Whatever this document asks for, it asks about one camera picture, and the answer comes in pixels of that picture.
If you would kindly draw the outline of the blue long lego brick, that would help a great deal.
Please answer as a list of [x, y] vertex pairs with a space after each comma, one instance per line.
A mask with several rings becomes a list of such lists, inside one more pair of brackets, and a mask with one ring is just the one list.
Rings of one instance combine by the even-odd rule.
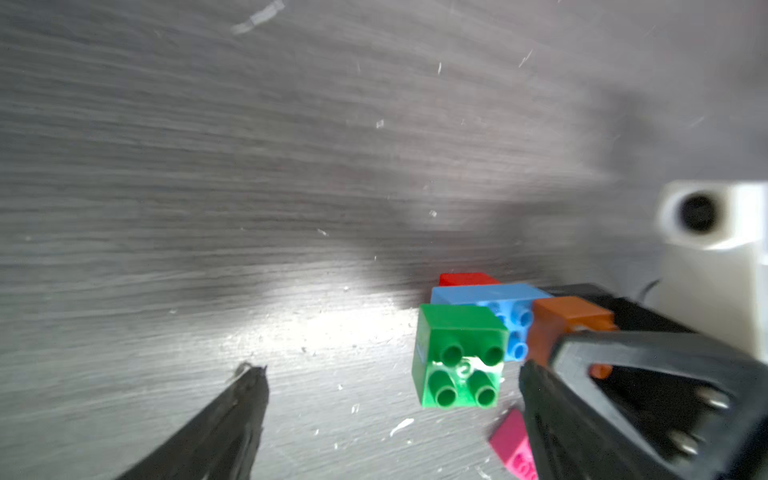
[[528, 284], [515, 283], [434, 287], [430, 303], [487, 307], [508, 330], [505, 360], [521, 362], [528, 354], [526, 339], [534, 320], [533, 302], [545, 298], [552, 295]]

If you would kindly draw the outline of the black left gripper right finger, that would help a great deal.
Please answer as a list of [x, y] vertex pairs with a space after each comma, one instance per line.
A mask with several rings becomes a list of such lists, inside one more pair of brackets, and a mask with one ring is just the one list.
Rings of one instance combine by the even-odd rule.
[[627, 434], [557, 376], [533, 361], [520, 371], [524, 418], [541, 479], [652, 479], [653, 462]]

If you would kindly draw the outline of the green lego brick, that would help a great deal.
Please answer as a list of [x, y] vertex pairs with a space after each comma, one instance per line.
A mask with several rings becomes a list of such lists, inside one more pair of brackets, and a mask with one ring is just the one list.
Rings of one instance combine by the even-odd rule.
[[422, 304], [411, 369], [421, 406], [495, 407], [508, 340], [487, 307]]

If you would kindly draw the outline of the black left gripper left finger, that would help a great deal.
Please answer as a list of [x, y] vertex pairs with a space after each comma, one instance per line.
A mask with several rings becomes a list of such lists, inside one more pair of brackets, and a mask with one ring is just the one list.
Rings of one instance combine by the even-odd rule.
[[267, 368], [246, 365], [220, 395], [120, 478], [249, 479], [268, 402]]

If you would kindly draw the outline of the orange lego brick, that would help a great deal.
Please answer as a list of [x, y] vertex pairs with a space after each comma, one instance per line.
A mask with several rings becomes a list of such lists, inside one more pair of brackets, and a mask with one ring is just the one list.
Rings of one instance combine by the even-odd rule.
[[584, 332], [617, 332], [615, 315], [581, 297], [547, 297], [533, 300], [527, 330], [528, 353], [523, 361], [549, 368], [555, 343], [568, 334]]

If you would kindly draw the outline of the red lego brick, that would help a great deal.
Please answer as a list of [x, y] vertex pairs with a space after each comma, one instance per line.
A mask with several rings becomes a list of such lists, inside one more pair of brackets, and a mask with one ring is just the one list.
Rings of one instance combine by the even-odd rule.
[[482, 272], [443, 273], [439, 276], [440, 287], [498, 285], [499, 281]]

